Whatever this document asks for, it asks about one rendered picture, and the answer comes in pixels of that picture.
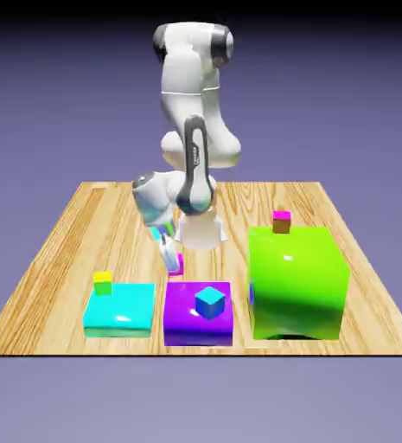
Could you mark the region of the large green box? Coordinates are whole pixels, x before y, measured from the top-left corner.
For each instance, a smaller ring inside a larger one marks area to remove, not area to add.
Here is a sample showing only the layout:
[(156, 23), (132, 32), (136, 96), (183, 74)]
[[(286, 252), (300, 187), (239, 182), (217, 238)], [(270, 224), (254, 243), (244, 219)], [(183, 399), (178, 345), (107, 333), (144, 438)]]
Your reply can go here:
[(255, 339), (339, 338), (350, 270), (328, 228), (249, 228), (247, 279)]

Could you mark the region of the small yellow cube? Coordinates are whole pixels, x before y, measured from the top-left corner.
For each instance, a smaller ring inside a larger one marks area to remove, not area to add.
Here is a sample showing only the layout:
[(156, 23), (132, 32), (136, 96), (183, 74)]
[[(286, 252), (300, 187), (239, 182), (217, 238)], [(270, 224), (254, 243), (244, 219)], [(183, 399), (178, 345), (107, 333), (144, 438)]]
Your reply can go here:
[(96, 296), (112, 294), (112, 273), (110, 271), (95, 272), (93, 274), (93, 290)]

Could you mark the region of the large purple box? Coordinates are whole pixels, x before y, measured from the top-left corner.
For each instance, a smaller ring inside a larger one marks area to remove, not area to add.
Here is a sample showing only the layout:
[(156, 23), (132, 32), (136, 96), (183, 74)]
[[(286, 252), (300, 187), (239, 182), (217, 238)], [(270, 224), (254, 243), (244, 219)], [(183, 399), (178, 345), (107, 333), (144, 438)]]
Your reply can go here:
[[(195, 311), (195, 295), (211, 286), (225, 294), (225, 310), (207, 320)], [(163, 311), (167, 346), (230, 346), (233, 344), (233, 301), (227, 281), (173, 281), (167, 284)]]

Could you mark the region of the small magenta cube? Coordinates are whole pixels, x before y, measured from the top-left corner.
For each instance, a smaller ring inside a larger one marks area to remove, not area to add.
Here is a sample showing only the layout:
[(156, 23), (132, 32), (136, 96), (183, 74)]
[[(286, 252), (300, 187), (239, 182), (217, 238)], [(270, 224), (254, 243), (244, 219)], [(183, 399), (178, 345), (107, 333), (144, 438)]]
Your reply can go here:
[(274, 234), (288, 234), (290, 232), (290, 211), (274, 211), (272, 215), (272, 231)]
[(169, 276), (178, 276), (178, 275), (183, 275), (184, 273), (183, 255), (181, 253), (178, 253), (177, 259), (178, 259), (178, 269), (176, 271), (169, 271), (168, 272)]

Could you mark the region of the large cyan box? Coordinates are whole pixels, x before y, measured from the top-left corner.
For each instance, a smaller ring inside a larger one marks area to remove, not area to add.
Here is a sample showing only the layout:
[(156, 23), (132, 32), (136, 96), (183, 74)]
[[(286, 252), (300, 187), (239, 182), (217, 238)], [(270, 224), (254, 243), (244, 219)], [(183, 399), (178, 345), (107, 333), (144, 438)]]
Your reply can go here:
[(114, 283), (111, 295), (92, 292), (83, 316), (85, 336), (150, 337), (155, 292), (151, 283)]

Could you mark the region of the small cyan cube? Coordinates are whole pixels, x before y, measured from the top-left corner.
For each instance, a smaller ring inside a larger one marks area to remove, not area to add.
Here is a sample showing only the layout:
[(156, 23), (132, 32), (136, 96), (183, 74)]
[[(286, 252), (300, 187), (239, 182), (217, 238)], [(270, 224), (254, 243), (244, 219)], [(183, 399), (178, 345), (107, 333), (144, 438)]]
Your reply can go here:
[(195, 311), (207, 320), (218, 317), (225, 310), (225, 294), (208, 286), (196, 293)]

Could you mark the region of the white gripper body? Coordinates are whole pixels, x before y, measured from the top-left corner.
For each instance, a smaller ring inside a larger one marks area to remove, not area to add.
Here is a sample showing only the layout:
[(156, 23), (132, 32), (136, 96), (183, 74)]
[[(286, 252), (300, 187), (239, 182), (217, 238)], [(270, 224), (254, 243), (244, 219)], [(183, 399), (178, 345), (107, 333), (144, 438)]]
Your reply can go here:
[(167, 271), (176, 271), (178, 269), (178, 259), (173, 238), (166, 234), (161, 234), (159, 249)]

